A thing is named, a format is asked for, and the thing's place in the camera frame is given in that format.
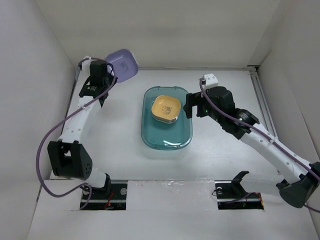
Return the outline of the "purple square plate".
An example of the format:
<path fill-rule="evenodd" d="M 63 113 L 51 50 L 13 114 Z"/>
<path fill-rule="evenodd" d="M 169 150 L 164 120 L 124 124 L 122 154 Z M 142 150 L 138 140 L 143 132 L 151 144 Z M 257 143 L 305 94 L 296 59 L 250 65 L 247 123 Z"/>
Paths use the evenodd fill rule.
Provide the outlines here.
<path fill-rule="evenodd" d="M 113 65 L 117 82 L 122 83 L 137 75 L 138 62 L 134 54 L 128 49 L 120 49 L 109 54 L 105 60 Z"/>

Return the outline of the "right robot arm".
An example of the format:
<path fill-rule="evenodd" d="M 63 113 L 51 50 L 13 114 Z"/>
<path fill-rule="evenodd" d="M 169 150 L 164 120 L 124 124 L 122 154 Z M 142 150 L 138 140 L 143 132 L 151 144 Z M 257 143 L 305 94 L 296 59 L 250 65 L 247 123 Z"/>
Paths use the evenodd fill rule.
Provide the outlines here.
<path fill-rule="evenodd" d="M 210 117 L 236 139 L 253 148 L 283 176 L 276 184 L 280 197 L 295 208 L 306 205 L 320 185 L 320 163 L 305 160 L 281 143 L 246 109 L 237 108 L 233 94 L 224 86 L 202 89 L 186 95 L 186 117 Z"/>

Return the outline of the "yellow plate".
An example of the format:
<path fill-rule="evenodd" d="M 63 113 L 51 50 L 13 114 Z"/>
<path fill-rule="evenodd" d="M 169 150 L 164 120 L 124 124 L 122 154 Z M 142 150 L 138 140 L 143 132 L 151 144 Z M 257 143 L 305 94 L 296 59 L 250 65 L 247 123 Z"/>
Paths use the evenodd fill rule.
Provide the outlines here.
<path fill-rule="evenodd" d="M 172 124 L 178 120 L 182 104 L 176 97 L 159 95 L 155 98 L 152 107 L 152 117 L 162 123 Z"/>

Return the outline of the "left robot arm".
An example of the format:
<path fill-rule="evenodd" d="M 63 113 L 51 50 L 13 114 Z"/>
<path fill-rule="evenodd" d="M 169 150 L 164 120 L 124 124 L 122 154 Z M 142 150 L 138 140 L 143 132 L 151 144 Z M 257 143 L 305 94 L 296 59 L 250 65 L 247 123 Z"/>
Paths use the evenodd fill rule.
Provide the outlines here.
<path fill-rule="evenodd" d="M 88 67 L 89 76 L 79 92 L 76 114 L 71 116 L 58 140 L 49 142 L 47 152 L 56 177 L 85 181 L 104 199 L 112 191 L 110 176 L 93 166 L 83 141 L 117 78 L 113 65 L 105 60 L 90 60 Z"/>

